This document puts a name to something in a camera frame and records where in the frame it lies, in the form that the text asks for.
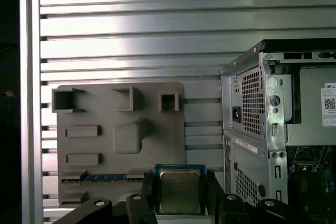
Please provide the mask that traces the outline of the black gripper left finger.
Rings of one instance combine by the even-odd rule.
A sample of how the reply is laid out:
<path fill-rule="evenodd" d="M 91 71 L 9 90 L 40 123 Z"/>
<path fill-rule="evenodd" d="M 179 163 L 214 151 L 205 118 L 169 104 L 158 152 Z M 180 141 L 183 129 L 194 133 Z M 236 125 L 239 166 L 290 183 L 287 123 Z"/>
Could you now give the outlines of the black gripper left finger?
<path fill-rule="evenodd" d="M 115 205 L 105 198 L 90 199 L 56 221 L 58 224 L 156 223 L 154 173 L 144 173 L 141 190 Z"/>

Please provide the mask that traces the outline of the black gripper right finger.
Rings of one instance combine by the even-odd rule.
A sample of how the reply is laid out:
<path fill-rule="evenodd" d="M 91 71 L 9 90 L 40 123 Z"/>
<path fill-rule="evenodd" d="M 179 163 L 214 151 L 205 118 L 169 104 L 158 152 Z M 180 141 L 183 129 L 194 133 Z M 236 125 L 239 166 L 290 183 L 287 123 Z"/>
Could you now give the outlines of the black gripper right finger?
<path fill-rule="evenodd" d="M 212 223 L 315 223 L 313 218 L 281 201 L 264 199 L 253 206 L 235 194 L 225 193 L 213 170 L 206 172 L 206 208 Z"/>

